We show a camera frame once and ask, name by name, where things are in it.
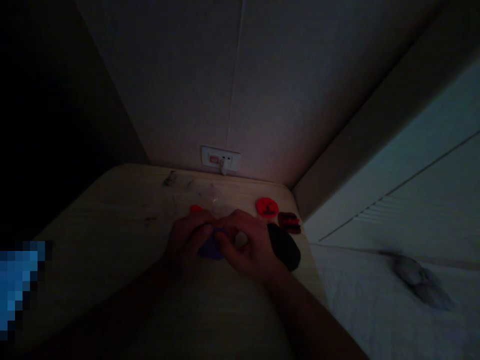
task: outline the hand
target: hand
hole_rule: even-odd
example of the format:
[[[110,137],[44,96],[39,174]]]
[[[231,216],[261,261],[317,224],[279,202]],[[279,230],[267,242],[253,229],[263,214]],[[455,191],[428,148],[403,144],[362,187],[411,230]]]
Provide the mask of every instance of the hand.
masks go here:
[[[263,221],[237,209],[220,219],[217,226],[224,228],[231,235],[245,233],[248,238],[248,242],[237,249],[224,233],[220,231],[215,233],[220,252],[240,274],[266,284],[284,271],[288,272],[275,256],[267,224]]]
[[[176,220],[168,237],[168,244],[161,259],[169,275],[189,277],[197,259],[197,253],[212,235],[217,220],[208,210],[194,212]]]

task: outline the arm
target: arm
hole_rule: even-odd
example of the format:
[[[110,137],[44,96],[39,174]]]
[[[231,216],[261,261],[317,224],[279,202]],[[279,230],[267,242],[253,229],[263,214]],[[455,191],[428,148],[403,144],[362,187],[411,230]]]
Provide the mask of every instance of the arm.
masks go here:
[[[240,249],[223,233],[215,236],[228,262],[239,273],[262,283],[298,357],[367,359],[337,320],[278,260],[263,221],[236,210],[218,225],[231,234],[241,231],[247,235],[248,242]]]
[[[216,220],[203,210],[175,221],[163,257],[146,272],[28,354],[28,359],[101,358],[119,354],[142,328],[170,283],[192,273]]]

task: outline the black oval object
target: black oval object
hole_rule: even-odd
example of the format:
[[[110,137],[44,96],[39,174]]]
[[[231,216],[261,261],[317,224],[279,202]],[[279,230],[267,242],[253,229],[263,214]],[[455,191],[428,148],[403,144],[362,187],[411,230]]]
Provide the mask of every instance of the black oval object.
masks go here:
[[[277,224],[267,225],[271,247],[276,257],[292,272],[299,267],[300,249],[288,232],[279,228]]]

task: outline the white bed sheet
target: white bed sheet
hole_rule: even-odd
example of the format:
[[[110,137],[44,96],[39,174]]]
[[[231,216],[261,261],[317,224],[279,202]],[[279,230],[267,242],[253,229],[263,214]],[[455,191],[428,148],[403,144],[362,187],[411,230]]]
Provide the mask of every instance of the white bed sheet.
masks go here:
[[[480,359],[480,272],[423,263],[454,311],[421,302],[389,256],[311,246],[330,311],[372,359]]]

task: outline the forearm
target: forearm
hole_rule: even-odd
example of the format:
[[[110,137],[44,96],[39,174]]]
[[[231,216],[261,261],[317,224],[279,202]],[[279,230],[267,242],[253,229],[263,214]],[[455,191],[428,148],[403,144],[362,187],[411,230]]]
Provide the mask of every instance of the forearm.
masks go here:
[[[367,359],[329,311],[286,269],[264,286],[298,357]]]
[[[28,359],[54,356],[86,359],[118,353],[137,333],[169,285],[162,261],[60,330]]]

